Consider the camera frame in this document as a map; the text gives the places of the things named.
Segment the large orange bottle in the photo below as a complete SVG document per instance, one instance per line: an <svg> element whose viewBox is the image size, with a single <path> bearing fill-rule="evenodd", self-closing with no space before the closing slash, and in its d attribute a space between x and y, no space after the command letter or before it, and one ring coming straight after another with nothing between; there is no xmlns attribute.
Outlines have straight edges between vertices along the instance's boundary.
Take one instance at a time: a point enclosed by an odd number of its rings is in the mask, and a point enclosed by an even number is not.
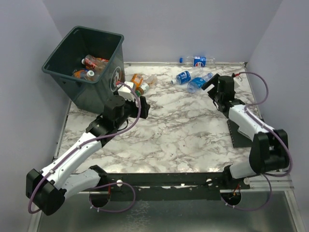
<svg viewBox="0 0 309 232"><path fill-rule="evenodd" d="M93 70L75 70L72 74L72 77L88 80L88 81L95 81L97 79L97 75Z"/></svg>

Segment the clear bottle red print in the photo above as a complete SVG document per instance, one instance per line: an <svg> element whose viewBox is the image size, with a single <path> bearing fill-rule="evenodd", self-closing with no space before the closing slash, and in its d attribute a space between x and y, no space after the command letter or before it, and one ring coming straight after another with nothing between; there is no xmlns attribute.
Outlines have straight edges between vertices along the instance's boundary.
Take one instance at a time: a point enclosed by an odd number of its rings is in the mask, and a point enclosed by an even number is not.
<svg viewBox="0 0 309 232"><path fill-rule="evenodd" d="M96 58L92 55L86 55L82 60L81 63L85 65L88 69L92 69L96 72L102 72L106 68L109 60L103 58Z"/></svg>

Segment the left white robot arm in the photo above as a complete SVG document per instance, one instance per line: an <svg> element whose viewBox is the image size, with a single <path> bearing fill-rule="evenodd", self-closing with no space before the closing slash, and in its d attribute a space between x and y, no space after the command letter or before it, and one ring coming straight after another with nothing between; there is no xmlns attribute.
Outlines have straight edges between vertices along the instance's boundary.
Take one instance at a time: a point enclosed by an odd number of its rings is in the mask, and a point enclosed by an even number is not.
<svg viewBox="0 0 309 232"><path fill-rule="evenodd" d="M92 121L78 141L60 158L40 171L32 169L26 176L28 211L35 204L47 216L55 213L71 196L86 190L103 190L109 185L105 172L91 167L80 174L73 172L92 154L101 150L113 137L122 133L119 129L128 118L146 119L150 105L144 96L128 101L119 95L112 96L104 111Z"/></svg>

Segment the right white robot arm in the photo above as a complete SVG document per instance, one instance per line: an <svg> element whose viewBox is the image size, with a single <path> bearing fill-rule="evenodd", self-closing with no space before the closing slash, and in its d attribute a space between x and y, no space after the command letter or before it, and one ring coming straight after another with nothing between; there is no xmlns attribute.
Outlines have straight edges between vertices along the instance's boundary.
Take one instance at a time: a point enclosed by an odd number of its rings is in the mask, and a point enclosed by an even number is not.
<svg viewBox="0 0 309 232"><path fill-rule="evenodd" d="M236 74L216 74L202 86L205 90L213 85L208 96L218 111L238 125L238 132L252 142L247 161L225 167L227 174L222 176L222 184L227 189L237 186L239 179L259 174L273 175L272 171L279 169L287 169L286 174L289 174L293 166L287 133L267 125L235 97L234 77Z"/></svg>

